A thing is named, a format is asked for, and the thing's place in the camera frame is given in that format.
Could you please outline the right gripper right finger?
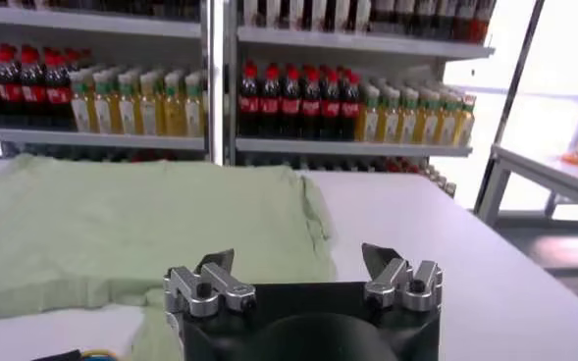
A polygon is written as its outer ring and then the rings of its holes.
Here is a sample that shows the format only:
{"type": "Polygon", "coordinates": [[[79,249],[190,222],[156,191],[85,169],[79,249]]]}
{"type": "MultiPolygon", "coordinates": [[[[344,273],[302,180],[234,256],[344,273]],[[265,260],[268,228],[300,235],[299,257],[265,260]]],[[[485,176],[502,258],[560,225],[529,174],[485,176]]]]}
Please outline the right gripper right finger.
{"type": "Polygon", "coordinates": [[[364,285],[364,300],[376,309],[402,307],[431,312],[442,305],[443,271],[437,262],[424,260],[414,269],[392,248],[364,242],[364,264],[371,280],[364,285]]]}

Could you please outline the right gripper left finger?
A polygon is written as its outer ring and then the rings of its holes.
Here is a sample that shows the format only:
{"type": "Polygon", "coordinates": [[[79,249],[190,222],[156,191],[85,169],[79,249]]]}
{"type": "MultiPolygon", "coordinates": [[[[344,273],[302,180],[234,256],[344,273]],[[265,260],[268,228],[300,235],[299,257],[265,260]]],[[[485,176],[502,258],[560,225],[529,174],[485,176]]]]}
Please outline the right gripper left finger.
{"type": "Polygon", "coordinates": [[[164,276],[165,310],[193,318],[215,316],[222,307],[246,313],[256,306],[256,288],[232,274],[235,251],[206,254],[197,266],[170,268],[164,276]]]}

